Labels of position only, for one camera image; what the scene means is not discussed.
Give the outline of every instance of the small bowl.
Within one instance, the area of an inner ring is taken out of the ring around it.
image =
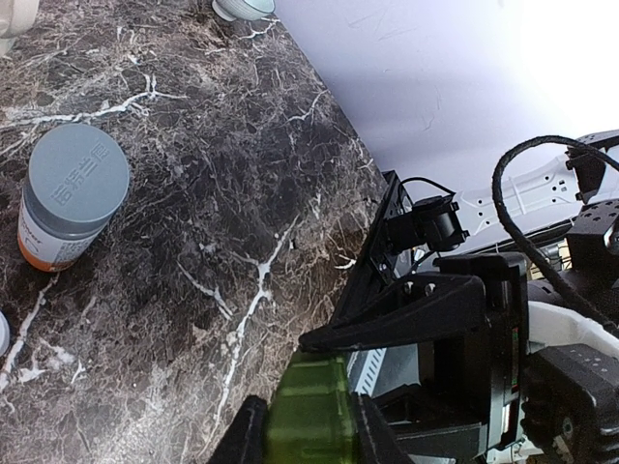
[[[275,11],[275,0],[213,0],[213,10],[226,21],[256,21]]]
[[[4,355],[9,349],[9,341],[11,332],[9,332],[9,323],[0,312],[0,356]]]
[[[6,55],[15,38],[35,23],[39,0],[0,0],[0,56]]]

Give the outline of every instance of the gray container lid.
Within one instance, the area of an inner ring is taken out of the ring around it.
[[[9,323],[5,319],[4,314],[0,312],[0,356],[4,355],[9,349],[10,340]]]
[[[94,232],[123,203],[129,180],[127,158],[112,137],[92,126],[67,124],[37,142],[28,165],[28,200],[53,230]]]

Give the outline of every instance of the wire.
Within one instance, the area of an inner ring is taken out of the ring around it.
[[[413,265],[410,268],[410,272],[411,273],[416,272],[417,269],[424,263],[424,261],[430,258],[430,256],[434,254],[435,252],[436,251],[427,251],[426,254],[424,254],[424,256],[422,256],[421,258],[419,258],[417,261],[413,263]]]
[[[526,236],[514,223],[512,217],[507,211],[507,207],[505,206],[505,201],[503,199],[503,188],[501,187],[501,181],[505,168],[521,153],[531,148],[545,145],[546,143],[555,143],[558,145],[567,145],[577,148],[586,154],[605,162],[616,171],[619,171],[619,162],[609,157],[606,153],[603,153],[585,143],[568,137],[562,137],[560,135],[545,135],[542,137],[532,138],[531,140],[527,140],[526,142],[516,145],[512,150],[508,151],[501,157],[494,168],[494,173],[492,174],[492,200],[494,201],[496,213],[499,217],[499,221],[505,228],[505,231],[510,234],[522,252],[524,252],[524,254],[526,254],[528,258],[538,267],[544,277],[550,282],[559,295],[563,297],[566,303],[576,311],[580,312],[583,316],[602,324],[611,334],[618,335],[619,331],[617,330],[617,326],[607,316],[597,310],[590,302],[579,295],[572,285],[570,285],[552,268],[550,263],[545,260],[544,256],[535,247],[533,242],[526,238]]]
[[[449,193],[450,195],[455,195],[456,193],[449,189],[446,188],[445,186],[440,185],[438,182],[432,181],[431,179],[428,179],[426,177],[409,177],[408,179],[404,179],[401,184],[408,184],[409,182],[425,182],[426,184],[430,184],[431,186],[435,186],[437,189],[441,189],[447,193]]]

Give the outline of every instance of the dark marble surface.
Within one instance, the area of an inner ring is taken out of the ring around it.
[[[118,140],[133,183],[46,275],[19,254],[17,208],[33,144],[68,121]],[[44,0],[0,59],[0,461],[206,461],[332,311],[382,188],[275,18]]]

